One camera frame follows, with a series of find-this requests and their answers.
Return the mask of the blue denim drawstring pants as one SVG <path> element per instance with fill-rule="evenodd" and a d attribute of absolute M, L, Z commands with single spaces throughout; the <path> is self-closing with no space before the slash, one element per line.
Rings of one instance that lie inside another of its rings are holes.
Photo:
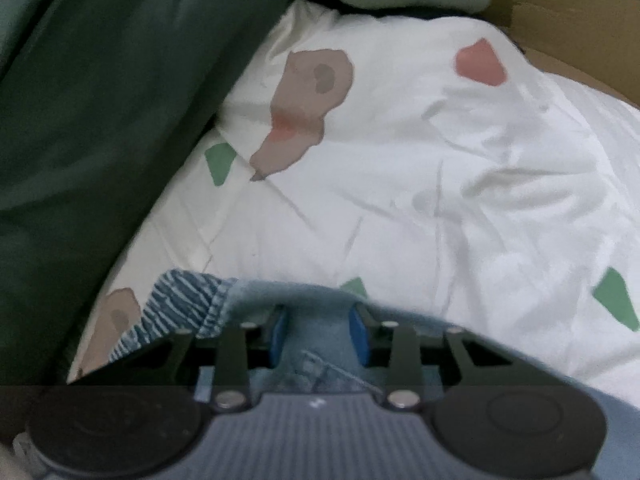
<path fill-rule="evenodd" d="M 163 273 L 142 308 L 141 320 L 127 330 L 108 357 L 115 362 L 177 328 L 196 338 L 213 338 L 231 322 L 256 318 L 276 304 L 288 310 L 282 360 L 276 370 L 250 372 L 254 399 L 266 391 L 310 393 L 368 392 L 382 396 L 384 370 L 362 367 L 352 346 L 348 314 L 362 301 L 374 314 L 412 325 L 419 334 L 439 336 L 450 323 L 375 304 L 348 292 L 318 285 L 247 281 L 180 269 Z M 599 479 L 639 479 L 639 409 L 569 378 L 498 341 L 498 349 L 584 389 L 594 397 L 608 421 L 608 435 L 594 471 Z"/>

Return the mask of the cream bear print bedsheet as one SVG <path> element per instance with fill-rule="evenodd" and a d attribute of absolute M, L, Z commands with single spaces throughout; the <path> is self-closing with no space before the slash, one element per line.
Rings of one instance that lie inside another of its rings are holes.
<path fill-rule="evenodd" d="M 209 337 L 282 301 L 312 316 L 312 382 L 356 297 L 637 403 L 638 110 L 482 21 L 298 0 L 120 256 L 70 377 L 131 326 Z"/>

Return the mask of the dark green pillow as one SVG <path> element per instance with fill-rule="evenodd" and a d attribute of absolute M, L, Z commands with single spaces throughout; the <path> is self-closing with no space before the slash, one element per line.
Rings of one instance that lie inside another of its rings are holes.
<path fill-rule="evenodd" d="M 1 0 L 1 380 L 60 379 L 116 259 L 288 0 Z"/>

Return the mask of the brown cardboard sheet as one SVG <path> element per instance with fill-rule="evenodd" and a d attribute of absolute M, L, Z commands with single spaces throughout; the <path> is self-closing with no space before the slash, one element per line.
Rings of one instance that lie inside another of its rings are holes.
<path fill-rule="evenodd" d="M 541 70 L 639 105 L 639 0 L 491 0 L 483 18 Z"/>

